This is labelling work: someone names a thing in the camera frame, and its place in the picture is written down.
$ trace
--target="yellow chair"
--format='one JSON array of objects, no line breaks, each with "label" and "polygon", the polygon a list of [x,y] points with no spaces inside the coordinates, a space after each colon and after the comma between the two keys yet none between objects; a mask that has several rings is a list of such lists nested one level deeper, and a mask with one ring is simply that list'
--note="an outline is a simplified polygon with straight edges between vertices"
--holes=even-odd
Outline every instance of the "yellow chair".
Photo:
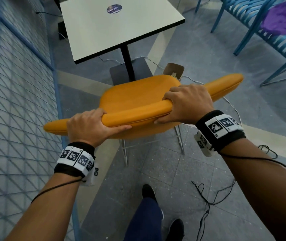
[{"label": "yellow chair", "polygon": [[[229,92],[233,91],[243,80],[238,73],[226,75],[205,84],[212,100],[217,101]],[[120,125],[131,125],[132,128],[114,135],[113,139],[122,139],[125,163],[127,156],[125,150],[125,139],[134,139],[148,135],[163,133],[178,126],[179,122],[154,124],[153,122],[172,110],[170,100],[162,101],[165,92],[173,86],[181,83],[169,75],[157,75],[130,83],[116,85],[108,89],[101,97],[100,108],[107,114],[103,115],[102,122],[105,126],[116,127]],[[48,122],[44,130],[57,135],[67,135],[66,122],[62,119]],[[180,129],[175,128],[182,153],[184,153]]]}]

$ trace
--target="floor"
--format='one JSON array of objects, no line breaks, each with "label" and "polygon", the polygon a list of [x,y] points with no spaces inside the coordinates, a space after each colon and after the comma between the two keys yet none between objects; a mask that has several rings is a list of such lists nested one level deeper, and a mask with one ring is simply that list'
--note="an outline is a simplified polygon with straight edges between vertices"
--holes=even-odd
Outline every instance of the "floor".
[{"label": "floor", "polygon": [[[178,7],[181,12],[195,6],[197,0],[183,0]],[[233,50],[242,40],[247,29],[228,13],[224,13],[214,33],[211,27],[218,14],[220,3],[211,0],[194,11],[185,12],[186,22],[168,32],[154,35],[129,45],[132,56],[149,56],[159,66],[168,62],[185,67],[184,75],[203,83],[229,73],[239,72],[245,77],[243,83],[227,99],[240,113],[245,127],[260,130],[265,143],[278,152],[278,160],[286,164],[286,82],[259,88],[259,84],[285,59],[260,38],[254,36],[238,56]],[[51,0],[45,2],[48,12],[59,14]],[[105,89],[112,85],[109,68],[116,61],[103,62],[99,57],[81,64],[74,64],[67,40],[58,40],[57,22],[59,18],[49,16],[50,39],[54,44],[56,68],[61,74],[71,77],[69,83],[59,76],[59,91],[64,117],[97,108],[100,94],[84,89],[84,83],[94,83]],[[164,50],[158,46],[163,42]],[[123,62],[120,50],[101,56]],[[153,68],[154,74],[162,69]],[[183,84],[192,83],[182,78]],[[223,100],[215,102],[215,107],[237,118],[236,112]],[[196,129],[181,125],[185,155],[181,154],[174,130],[163,134],[127,141],[128,145],[141,143],[129,150],[129,166],[124,166],[123,154],[118,142],[113,147],[106,144],[101,151],[113,152],[111,159],[103,159],[106,169],[102,170],[102,181],[92,189],[82,190],[78,198],[81,240],[123,240],[126,228],[141,201],[141,187],[150,184],[160,207],[164,211],[162,232],[164,238],[169,224],[174,218],[181,218],[185,225],[184,240],[196,240],[199,222],[205,211],[205,203],[198,195],[191,180],[204,183],[204,194],[213,200],[217,190],[231,184],[233,176],[221,157],[206,158],[193,139]],[[142,145],[150,140],[160,142]],[[274,240],[257,217],[239,186],[236,184],[229,197],[217,206],[211,207],[206,219],[202,240]]]}]

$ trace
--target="black shoe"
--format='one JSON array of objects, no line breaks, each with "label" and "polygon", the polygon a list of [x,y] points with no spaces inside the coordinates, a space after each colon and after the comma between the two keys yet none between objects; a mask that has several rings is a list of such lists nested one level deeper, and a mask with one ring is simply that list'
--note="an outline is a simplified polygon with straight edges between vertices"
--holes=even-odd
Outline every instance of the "black shoe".
[{"label": "black shoe", "polygon": [[[157,199],[155,198],[154,189],[150,185],[148,185],[147,183],[144,184],[142,187],[142,197],[143,198],[147,198],[147,197],[152,198],[157,203]],[[162,220],[163,220],[164,219],[164,213],[163,213],[162,209],[161,209],[161,211],[162,211]]]},{"label": "black shoe", "polygon": [[182,241],[184,237],[184,225],[181,219],[176,219],[172,222],[169,234],[165,241]]}]

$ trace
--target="blue metal fence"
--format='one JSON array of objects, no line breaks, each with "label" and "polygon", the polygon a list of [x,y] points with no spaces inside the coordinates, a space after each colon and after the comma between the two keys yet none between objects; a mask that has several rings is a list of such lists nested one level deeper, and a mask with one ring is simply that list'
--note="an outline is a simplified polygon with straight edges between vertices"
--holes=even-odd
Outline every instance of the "blue metal fence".
[{"label": "blue metal fence", "polygon": [[[61,137],[43,130],[61,108],[45,18],[36,11],[44,11],[39,0],[0,0],[0,240],[53,174],[62,149]],[[73,213],[66,240],[78,239]]]}]

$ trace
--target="purple bag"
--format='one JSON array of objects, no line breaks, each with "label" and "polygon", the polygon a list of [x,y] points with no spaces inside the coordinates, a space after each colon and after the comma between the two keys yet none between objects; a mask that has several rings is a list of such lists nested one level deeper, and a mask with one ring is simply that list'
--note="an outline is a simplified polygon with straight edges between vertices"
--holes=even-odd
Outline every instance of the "purple bag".
[{"label": "purple bag", "polygon": [[277,4],[271,8],[260,27],[273,35],[286,35],[286,3]]}]

